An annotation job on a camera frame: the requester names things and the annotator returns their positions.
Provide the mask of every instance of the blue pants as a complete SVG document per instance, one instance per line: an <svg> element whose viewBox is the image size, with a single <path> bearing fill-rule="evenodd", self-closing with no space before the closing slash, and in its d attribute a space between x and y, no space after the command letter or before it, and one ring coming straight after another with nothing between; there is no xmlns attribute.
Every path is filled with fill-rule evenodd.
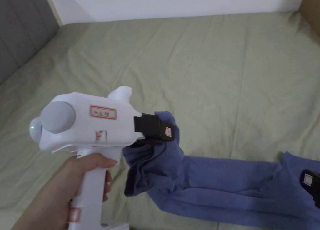
<svg viewBox="0 0 320 230"><path fill-rule="evenodd" d="M175 124L169 112L156 112ZM158 207L180 216L274 229L320 229L320 209L299 184L320 162L286 152L281 163L188 157L176 139L125 148L126 196L148 192Z"/></svg>

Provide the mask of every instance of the black clamp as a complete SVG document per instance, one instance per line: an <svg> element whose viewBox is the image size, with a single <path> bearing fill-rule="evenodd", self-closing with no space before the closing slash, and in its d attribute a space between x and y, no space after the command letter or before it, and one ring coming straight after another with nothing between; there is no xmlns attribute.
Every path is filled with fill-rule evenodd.
<svg viewBox="0 0 320 230"><path fill-rule="evenodd" d="M313 197L315 206L320 208L320 174L303 170L300 175L300 185Z"/></svg>
<svg viewBox="0 0 320 230"><path fill-rule="evenodd" d="M141 147L145 144L160 145L164 141L175 139L175 126L163 122L157 115L142 114L134 117L134 131L141 132L145 139L137 140L130 147Z"/></svg>

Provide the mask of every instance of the cardboard box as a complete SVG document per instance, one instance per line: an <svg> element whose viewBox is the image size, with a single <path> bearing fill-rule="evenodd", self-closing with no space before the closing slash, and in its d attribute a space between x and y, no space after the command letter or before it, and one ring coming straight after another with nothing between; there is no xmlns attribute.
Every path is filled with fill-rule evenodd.
<svg viewBox="0 0 320 230"><path fill-rule="evenodd" d="M302 0L299 11L320 35L320 0Z"/></svg>

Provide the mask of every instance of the wrinkled sheet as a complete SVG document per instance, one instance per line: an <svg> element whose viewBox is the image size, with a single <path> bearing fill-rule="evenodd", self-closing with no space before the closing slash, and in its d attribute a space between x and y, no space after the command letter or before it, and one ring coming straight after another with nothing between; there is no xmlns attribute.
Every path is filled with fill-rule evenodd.
<svg viewBox="0 0 320 230"><path fill-rule="evenodd" d="M56 95L133 89L139 112L170 111L186 155L320 160L320 39L298 14L265 13L64 26L0 85L0 221L9 229L69 156L40 152L30 121ZM124 196L124 159L103 222L136 229L255 229L179 217Z"/></svg>

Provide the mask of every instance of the red-bordered label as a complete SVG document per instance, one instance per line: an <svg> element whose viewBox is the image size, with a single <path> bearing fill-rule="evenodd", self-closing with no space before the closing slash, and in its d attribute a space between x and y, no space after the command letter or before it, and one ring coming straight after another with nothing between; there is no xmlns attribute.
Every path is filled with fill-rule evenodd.
<svg viewBox="0 0 320 230"><path fill-rule="evenodd" d="M102 136L103 131L96 131L96 141L99 141Z"/></svg>
<svg viewBox="0 0 320 230"><path fill-rule="evenodd" d="M90 115L97 118L117 119L117 110L106 107L90 106Z"/></svg>
<svg viewBox="0 0 320 230"><path fill-rule="evenodd" d="M81 209L71 207L69 211L69 222L79 222L80 220Z"/></svg>
<svg viewBox="0 0 320 230"><path fill-rule="evenodd" d="M311 175L305 174L303 183L311 187L312 186L312 179L313 179L313 177Z"/></svg>
<svg viewBox="0 0 320 230"><path fill-rule="evenodd" d="M164 134L165 134L166 136L172 137L171 128L165 127L165 133L164 133Z"/></svg>

